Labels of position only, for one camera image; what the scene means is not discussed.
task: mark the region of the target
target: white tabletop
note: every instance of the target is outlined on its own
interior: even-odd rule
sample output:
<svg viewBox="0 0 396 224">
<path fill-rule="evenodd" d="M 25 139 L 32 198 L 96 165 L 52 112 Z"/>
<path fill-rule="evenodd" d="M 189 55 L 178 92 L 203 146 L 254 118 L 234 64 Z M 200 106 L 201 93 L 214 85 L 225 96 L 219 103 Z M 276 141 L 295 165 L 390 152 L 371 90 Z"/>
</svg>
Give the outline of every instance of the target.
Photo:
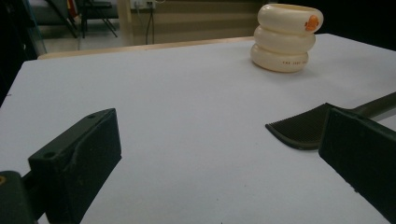
<svg viewBox="0 0 396 224">
<path fill-rule="evenodd" d="M 0 170 L 25 175 L 30 155 L 114 107 L 122 160 L 82 223 L 388 223 L 317 150 L 287 147 L 264 124 L 395 91 L 396 52 L 317 35 L 304 70 L 278 74 L 252 63 L 252 45 L 27 62 L 0 109 Z"/>
</svg>

